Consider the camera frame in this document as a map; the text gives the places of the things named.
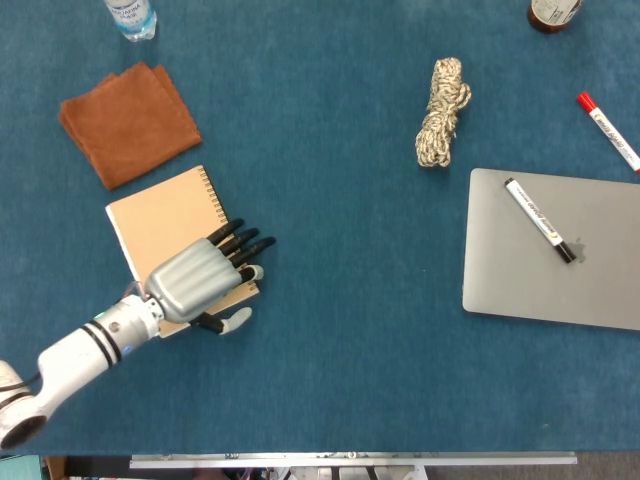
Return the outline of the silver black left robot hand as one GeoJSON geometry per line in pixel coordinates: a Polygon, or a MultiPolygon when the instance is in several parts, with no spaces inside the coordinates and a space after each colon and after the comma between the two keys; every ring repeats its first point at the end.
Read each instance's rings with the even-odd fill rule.
{"type": "Polygon", "coordinates": [[[249,261],[273,246],[273,236],[260,239],[257,228],[238,232],[241,218],[220,226],[155,268],[144,282],[158,302],[164,321],[187,325],[237,287],[257,281],[263,271],[249,261]]]}

